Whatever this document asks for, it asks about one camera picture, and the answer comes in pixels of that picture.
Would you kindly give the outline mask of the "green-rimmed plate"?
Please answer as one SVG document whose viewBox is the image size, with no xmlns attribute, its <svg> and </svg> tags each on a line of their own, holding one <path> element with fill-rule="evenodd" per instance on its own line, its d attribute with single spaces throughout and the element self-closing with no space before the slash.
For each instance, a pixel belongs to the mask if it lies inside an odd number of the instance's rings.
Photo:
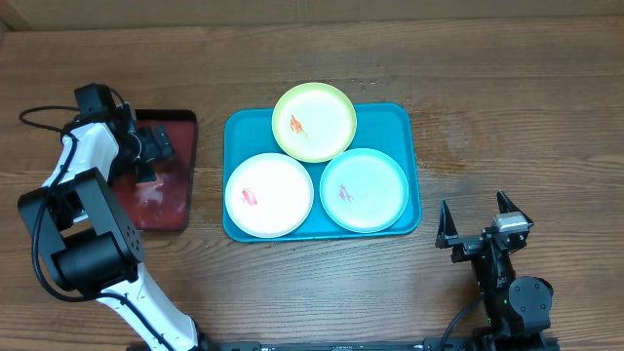
<svg viewBox="0 0 624 351">
<path fill-rule="evenodd" d="M 307 163 L 329 161 L 345 151 L 357 131 L 351 100 L 338 88 L 318 82 L 286 91 L 272 112 L 274 138 L 284 152 Z"/>
</svg>

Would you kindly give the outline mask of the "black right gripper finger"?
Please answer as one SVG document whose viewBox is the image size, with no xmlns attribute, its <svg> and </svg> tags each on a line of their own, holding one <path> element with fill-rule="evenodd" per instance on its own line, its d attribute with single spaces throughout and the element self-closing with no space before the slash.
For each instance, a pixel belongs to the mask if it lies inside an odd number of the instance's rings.
<svg viewBox="0 0 624 351">
<path fill-rule="evenodd" d="M 454 221 L 452 219 L 449 206 L 447 204 L 447 201 L 443 200 L 441 203 L 437 239 L 438 240 L 451 240 L 451 239 L 457 239 L 457 238 L 458 238 L 458 233 L 457 233 Z"/>
<path fill-rule="evenodd" d="M 496 194 L 498 209 L 501 214 L 519 213 L 526 220 L 528 225 L 532 225 L 532 219 L 520 210 L 505 194 L 503 190 L 499 190 Z"/>
</svg>

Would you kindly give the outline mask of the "white plate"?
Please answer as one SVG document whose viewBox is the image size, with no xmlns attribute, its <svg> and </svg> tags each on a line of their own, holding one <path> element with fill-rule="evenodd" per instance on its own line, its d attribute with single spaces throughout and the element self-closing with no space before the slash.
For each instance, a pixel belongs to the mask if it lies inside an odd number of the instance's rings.
<svg viewBox="0 0 624 351">
<path fill-rule="evenodd" d="M 241 163 L 226 181 L 225 209 L 233 223 L 256 238 L 285 236 L 311 212 L 310 174 L 294 158 L 262 153 Z"/>
</svg>

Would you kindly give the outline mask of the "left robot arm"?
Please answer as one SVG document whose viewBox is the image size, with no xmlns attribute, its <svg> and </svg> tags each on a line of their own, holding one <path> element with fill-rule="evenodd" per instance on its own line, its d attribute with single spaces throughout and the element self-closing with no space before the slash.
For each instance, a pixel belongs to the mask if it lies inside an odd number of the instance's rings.
<svg viewBox="0 0 624 351">
<path fill-rule="evenodd" d="M 211 349 L 148 273 L 141 241 L 188 224 L 195 114 L 82 103 L 59 134 L 55 170 L 18 202 L 39 283 L 57 299 L 108 306 L 149 350 Z"/>
</svg>

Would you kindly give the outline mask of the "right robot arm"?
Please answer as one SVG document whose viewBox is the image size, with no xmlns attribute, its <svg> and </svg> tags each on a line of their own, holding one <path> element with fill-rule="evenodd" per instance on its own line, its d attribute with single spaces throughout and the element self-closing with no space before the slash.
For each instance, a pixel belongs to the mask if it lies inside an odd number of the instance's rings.
<svg viewBox="0 0 624 351">
<path fill-rule="evenodd" d="M 503 191 L 496 194 L 499 214 L 491 225 L 475 236 L 461 237 L 449 206 L 441 203 L 435 246 L 450 249 L 454 263 L 469 261 L 479 287 L 479 297 L 464 307 L 449 323 L 439 341 L 439 350 L 558 350 L 555 338 L 544 331 L 551 327 L 554 289 L 538 277 L 517 277 L 511 254 L 527 245 L 534 222 Z M 450 333 L 458 322 L 482 304 L 488 325 L 472 336 L 451 343 Z"/>
</svg>

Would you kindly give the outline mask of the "green and orange sponge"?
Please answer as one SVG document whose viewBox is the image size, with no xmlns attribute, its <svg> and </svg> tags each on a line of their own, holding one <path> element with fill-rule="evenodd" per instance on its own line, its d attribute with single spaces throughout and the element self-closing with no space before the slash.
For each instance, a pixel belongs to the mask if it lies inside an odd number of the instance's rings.
<svg viewBox="0 0 624 351">
<path fill-rule="evenodd" d="M 137 187 L 158 187 L 163 184 L 163 179 L 151 164 L 139 164 L 136 166 Z"/>
</svg>

